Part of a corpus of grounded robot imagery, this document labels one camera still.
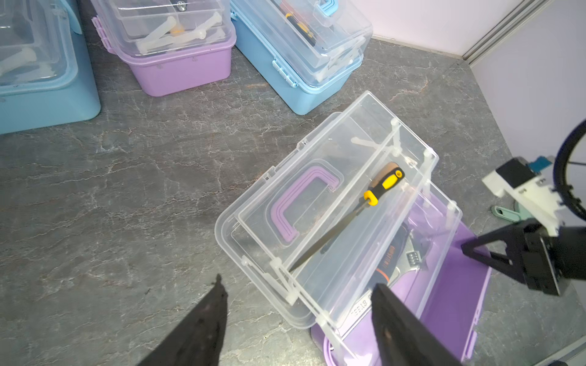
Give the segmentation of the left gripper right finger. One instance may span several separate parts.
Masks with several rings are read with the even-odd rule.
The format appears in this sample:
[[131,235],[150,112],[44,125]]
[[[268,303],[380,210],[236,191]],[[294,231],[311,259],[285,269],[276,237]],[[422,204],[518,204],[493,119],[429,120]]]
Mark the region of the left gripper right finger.
[[371,295],[372,323],[382,365],[460,365],[450,351],[383,284]]

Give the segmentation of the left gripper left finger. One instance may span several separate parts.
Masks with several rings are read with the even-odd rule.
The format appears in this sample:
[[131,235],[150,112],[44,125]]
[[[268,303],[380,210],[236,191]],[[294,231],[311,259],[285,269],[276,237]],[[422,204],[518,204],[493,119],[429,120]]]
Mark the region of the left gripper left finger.
[[228,294],[216,277],[212,289],[141,365],[218,365],[227,329]]

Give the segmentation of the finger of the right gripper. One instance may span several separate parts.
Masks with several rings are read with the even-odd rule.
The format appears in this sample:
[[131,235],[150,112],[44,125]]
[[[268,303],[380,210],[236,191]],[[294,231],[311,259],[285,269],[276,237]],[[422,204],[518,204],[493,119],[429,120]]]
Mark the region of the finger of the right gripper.
[[[526,235],[538,232],[543,225],[536,219],[527,219],[483,234],[461,245],[462,252],[470,259],[483,263],[517,282],[524,282],[525,265],[523,254],[528,253]],[[505,255],[483,252],[479,248],[501,241],[505,244]]]

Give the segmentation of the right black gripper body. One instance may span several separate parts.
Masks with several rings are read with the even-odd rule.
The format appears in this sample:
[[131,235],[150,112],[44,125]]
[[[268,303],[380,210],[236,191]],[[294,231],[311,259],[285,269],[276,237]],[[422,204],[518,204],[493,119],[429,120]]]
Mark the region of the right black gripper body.
[[523,278],[531,290],[561,296],[570,280],[585,280],[585,228],[561,227],[550,236],[535,219],[523,222]]

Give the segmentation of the purple toolbox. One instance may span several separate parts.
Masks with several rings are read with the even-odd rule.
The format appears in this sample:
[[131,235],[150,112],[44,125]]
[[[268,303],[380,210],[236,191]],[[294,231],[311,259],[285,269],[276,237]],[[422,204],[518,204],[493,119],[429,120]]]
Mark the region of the purple toolbox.
[[94,1],[92,22],[105,49],[131,69],[142,90],[161,97],[227,79],[236,31],[230,3]]
[[[462,212],[431,181],[436,153],[374,94],[331,114],[215,224],[219,246],[294,328],[307,329],[329,365],[378,365],[372,302],[347,320],[401,224],[427,250],[419,271],[390,288],[460,361],[476,344],[490,270],[467,259]],[[291,266],[351,212],[388,163],[401,183],[366,208],[304,265]]]

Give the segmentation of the blue toolbox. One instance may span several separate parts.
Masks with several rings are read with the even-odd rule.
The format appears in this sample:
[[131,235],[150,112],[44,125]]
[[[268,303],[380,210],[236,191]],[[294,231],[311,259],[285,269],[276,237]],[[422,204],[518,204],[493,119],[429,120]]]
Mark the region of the blue toolbox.
[[1,133],[91,120],[99,93],[75,1],[1,3]]
[[[281,99],[306,115],[336,94],[363,62],[371,21],[351,1],[230,2],[237,49]],[[312,47],[285,18],[310,27]]]

